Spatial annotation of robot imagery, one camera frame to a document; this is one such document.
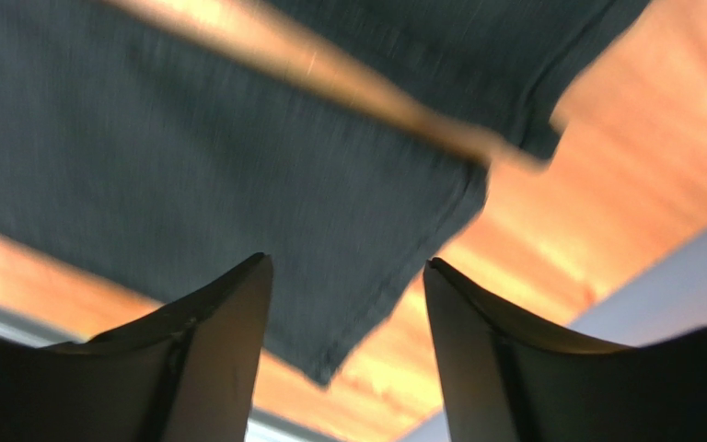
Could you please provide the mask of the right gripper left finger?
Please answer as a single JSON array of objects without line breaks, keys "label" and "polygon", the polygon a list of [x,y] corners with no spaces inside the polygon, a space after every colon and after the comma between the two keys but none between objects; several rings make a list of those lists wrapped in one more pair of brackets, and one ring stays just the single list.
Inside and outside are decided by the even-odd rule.
[{"label": "right gripper left finger", "polygon": [[0,339],[0,441],[241,441],[271,301],[261,253],[86,343]]}]

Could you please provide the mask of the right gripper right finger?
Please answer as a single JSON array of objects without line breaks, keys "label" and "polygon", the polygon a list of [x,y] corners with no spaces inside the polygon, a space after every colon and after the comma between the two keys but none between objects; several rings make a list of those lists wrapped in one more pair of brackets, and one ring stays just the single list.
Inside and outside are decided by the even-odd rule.
[{"label": "right gripper right finger", "polygon": [[454,441],[707,441],[707,327],[630,347],[572,331],[447,262],[423,286]]}]

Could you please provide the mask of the black denim trousers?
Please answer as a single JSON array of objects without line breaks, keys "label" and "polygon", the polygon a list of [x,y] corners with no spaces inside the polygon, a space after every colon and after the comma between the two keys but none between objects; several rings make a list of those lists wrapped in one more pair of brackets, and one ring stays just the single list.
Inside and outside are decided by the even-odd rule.
[{"label": "black denim trousers", "polygon": [[[643,1],[280,1],[436,111],[550,159]],[[481,211],[487,171],[100,1],[0,1],[0,234],[169,303],[272,256],[265,347],[320,386]]]}]

